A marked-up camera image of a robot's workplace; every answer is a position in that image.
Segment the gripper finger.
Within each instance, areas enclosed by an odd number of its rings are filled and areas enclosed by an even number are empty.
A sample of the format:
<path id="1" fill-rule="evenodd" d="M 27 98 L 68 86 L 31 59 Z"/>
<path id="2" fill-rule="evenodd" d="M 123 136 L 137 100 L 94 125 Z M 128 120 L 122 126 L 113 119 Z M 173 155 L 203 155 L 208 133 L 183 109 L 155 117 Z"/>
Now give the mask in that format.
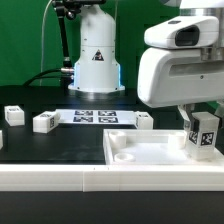
<path id="1" fill-rule="evenodd" d="M 224 103 L 223 102 L 218 103 L 218 107 L 215 111 L 215 115 L 220 118 L 224 117 Z"/>
<path id="2" fill-rule="evenodd" d="M 184 120 L 184 130 L 185 131 L 196 131 L 196 120 L 192 115 L 194 105 L 179 105 L 178 110 Z"/>

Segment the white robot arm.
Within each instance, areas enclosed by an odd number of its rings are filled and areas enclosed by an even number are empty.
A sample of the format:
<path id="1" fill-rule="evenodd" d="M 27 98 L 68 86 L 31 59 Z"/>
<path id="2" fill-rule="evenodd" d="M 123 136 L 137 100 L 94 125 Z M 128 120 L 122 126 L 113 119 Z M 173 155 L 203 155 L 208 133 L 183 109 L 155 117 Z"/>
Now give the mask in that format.
<path id="1" fill-rule="evenodd" d="M 161 0 L 180 15 L 147 29 L 137 93 L 151 108 L 224 99 L 224 0 Z M 115 21 L 97 3 L 81 7 L 81 52 L 69 89 L 88 98 L 122 91 Z"/>

